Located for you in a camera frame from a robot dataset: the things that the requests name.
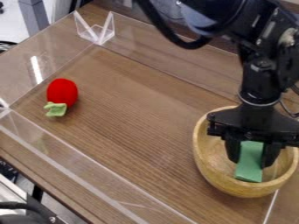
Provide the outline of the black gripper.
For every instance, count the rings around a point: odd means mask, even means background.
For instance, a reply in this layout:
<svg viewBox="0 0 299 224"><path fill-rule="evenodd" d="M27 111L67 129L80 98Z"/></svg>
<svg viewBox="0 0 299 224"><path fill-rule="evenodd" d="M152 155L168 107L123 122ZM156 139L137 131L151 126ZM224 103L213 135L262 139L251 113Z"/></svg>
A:
<svg viewBox="0 0 299 224"><path fill-rule="evenodd" d="M266 143L260 167L274 164L283 146L299 146L299 122L283 115L274 106L256 107L241 103L207 114L211 136L225 141L228 159L239 162L240 141Z"/></svg>

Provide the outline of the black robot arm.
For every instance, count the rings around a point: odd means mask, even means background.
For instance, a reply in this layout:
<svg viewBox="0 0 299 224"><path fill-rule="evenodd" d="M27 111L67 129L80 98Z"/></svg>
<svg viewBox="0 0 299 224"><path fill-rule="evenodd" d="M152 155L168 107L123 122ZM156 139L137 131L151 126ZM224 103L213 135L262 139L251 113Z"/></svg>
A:
<svg viewBox="0 0 299 224"><path fill-rule="evenodd" d="M262 143L259 166L272 165L283 148L299 146L299 122L275 105L299 82L299 15L279 0L179 0L183 18L200 37L187 42L164 22L151 0L136 0L153 26L179 47L193 50L221 36L237 45L243 66L240 104L207 114L208 134L240 161L240 144Z"/></svg>

